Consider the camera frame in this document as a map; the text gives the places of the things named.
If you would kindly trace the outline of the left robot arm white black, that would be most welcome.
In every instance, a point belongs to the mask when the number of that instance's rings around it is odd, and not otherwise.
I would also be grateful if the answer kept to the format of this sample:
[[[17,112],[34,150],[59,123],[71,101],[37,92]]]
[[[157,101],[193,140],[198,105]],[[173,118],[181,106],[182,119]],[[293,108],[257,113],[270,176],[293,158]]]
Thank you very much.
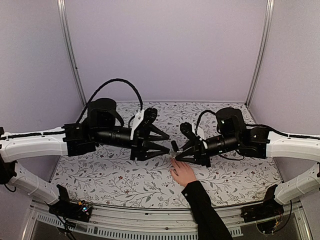
[[[43,156],[81,156],[95,152],[100,145],[130,149],[130,159],[146,161],[169,153],[158,141],[168,140],[168,134],[154,125],[155,108],[139,110],[131,127],[126,127],[117,112],[117,103],[99,98],[88,103],[87,117],[81,123],[65,124],[47,131],[9,133],[0,131],[0,183],[11,185],[55,207],[63,216],[74,213],[67,189],[53,185],[26,170],[20,159]]]

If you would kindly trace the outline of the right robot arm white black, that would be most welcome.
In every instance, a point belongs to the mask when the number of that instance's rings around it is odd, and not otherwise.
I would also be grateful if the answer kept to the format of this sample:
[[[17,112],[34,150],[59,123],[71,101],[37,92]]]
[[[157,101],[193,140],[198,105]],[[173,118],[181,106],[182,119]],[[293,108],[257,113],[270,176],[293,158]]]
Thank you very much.
[[[314,161],[314,165],[295,178],[269,187],[258,213],[269,218],[290,200],[320,187],[320,138],[314,135],[284,133],[263,124],[245,123],[242,111],[225,107],[214,113],[218,135],[205,138],[198,124],[184,122],[181,133],[187,142],[171,145],[180,162],[210,167],[210,157],[236,151],[248,158],[293,158]]]

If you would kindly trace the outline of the black sleeved forearm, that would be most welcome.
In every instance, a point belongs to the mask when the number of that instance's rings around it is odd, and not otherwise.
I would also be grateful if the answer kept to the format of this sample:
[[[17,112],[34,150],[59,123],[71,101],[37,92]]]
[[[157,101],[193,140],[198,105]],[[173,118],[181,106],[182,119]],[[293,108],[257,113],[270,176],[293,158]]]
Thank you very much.
[[[197,224],[199,240],[232,240],[228,228],[212,208],[209,195],[200,181],[193,181],[182,191]]]

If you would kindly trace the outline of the person's bare hand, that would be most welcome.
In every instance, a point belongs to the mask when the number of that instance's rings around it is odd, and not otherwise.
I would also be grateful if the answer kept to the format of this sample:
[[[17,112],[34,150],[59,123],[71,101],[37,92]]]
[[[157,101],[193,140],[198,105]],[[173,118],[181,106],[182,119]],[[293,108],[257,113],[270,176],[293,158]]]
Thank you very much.
[[[179,185],[186,187],[189,183],[197,181],[194,171],[188,164],[175,158],[171,158],[170,161],[172,165],[170,174]]]

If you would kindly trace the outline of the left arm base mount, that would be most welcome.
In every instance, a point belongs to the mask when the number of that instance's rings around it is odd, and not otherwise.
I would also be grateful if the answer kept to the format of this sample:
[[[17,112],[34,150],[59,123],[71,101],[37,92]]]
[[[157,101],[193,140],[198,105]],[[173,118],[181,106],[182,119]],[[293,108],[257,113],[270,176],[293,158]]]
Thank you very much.
[[[92,205],[85,200],[71,202],[65,187],[57,184],[58,202],[49,205],[49,213],[65,218],[88,223],[92,215]]]

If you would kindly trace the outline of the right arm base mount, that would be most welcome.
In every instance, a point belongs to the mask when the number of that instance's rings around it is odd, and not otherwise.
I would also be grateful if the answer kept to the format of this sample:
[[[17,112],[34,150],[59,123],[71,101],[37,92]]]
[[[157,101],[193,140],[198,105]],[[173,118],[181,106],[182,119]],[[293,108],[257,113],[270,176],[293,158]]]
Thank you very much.
[[[275,200],[277,186],[278,185],[275,184],[267,189],[262,203],[241,208],[240,216],[245,223],[275,217],[284,213],[283,205]]]

